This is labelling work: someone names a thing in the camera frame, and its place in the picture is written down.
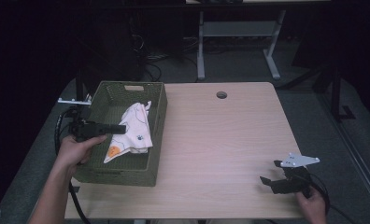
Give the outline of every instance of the dark background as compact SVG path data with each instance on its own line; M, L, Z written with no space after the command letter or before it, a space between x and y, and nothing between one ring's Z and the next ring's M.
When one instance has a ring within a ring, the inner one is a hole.
M150 43L178 54L183 33L197 32L189 28L197 25L194 12L184 14L189 20L172 12L154 13L142 14L140 31ZM142 76L143 61L132 51L128 16L90 10L83 1L0 1L0 201L70 80L82 74L93 91L102 78ZM370 110L370 1L334 1L305 17L302 10L289 11L282 29L281 37L302 37L294 64L334 64Z

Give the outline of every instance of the plastic crate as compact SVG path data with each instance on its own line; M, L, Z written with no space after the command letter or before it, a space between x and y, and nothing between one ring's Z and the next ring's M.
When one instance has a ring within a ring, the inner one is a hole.
M90 160L79 166L75 179L84 183L155 186L164 130L167 97L163 83L103 81L92 98L89 120L119 124L126 109L134 104L151 101L148 114L153 147L148 153L126 153L104 163L112 134L92 149Z

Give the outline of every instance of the white cloth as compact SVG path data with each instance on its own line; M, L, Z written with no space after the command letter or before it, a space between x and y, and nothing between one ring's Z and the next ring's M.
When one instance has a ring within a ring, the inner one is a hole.
M112 136L104 163L128 152L147 153L148 148L152 147L148 124L150 104L150 101L147 106L136 103L124 112L120 125L126 125L126 133Z

